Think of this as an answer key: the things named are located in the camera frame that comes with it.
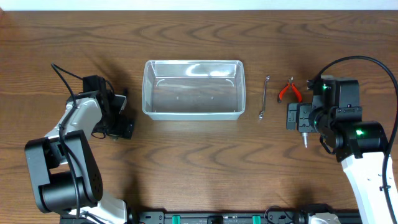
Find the red handled pliers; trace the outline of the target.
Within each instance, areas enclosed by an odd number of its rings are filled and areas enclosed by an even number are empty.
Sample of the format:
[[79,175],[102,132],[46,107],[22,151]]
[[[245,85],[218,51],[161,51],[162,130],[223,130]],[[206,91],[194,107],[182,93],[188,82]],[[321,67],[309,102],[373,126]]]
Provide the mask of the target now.
[[289,89],[292,89],[294,95],[296,96],[297,101],[298,101],[299,103],[301,103],[301,102],[303,101],[302,94],[301,94],[301,92],[298,90],[298,88],[295,86],[294,78],[293,78],[293,77],[290,77],[290,78],[288,79],[288,82],[287,82],[286,86],[285,86],[283,89],[281,89],[281,91],[279,92],[278,97],[277,97],[277,102],[278,102],[278,103],[281,103],[281,102],[282,102],[282,99],[283,99],[284,94],[285,94],[285,93],[287,92],[287,90],[289,90]]

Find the silver offset wrench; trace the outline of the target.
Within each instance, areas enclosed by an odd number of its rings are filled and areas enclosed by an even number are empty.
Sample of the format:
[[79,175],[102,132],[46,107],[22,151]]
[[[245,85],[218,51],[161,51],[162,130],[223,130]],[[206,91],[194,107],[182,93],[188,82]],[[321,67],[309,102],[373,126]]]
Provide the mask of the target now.
[[264,80],[264,86],[263,86],[262,109],[261,109],[261,112],[259,113],[259,116],[258,116],[258,118],[260,120],[264,119],[264,113],[265,113],[265,110],[266,110],[267,84],[268,84],[269,80],[270,80],[270,76],[267,75],[266,79]]

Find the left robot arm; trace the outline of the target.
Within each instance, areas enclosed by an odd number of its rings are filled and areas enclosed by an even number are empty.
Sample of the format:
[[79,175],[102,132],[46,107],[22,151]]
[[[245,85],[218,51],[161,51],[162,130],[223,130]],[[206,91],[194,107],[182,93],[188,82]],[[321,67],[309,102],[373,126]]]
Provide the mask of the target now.
[[82,82],[56,127],[25,145],[35,203],[43,213],[59,214],[60,223],[135,223],[127,203],[104,191],[88,143],[96,133],[131,139],[134,122],[122,113],[126,96],[97,75]]

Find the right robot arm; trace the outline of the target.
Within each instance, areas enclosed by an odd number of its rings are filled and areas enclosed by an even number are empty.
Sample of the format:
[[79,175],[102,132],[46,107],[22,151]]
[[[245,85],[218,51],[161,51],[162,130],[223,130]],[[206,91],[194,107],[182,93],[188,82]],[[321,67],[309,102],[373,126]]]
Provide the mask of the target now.
[[387,149],[384,128],[377,121],[363,121],[359,82],[329,75],[310,80],[311,103],[287,105],[287,129],[296,129],[304,139],[318,133],[328,153],[335,155],[354,192],[363,223],[392,223],[383,178],[393,208],[397,208],[397,187],[392,162],[383,169]]

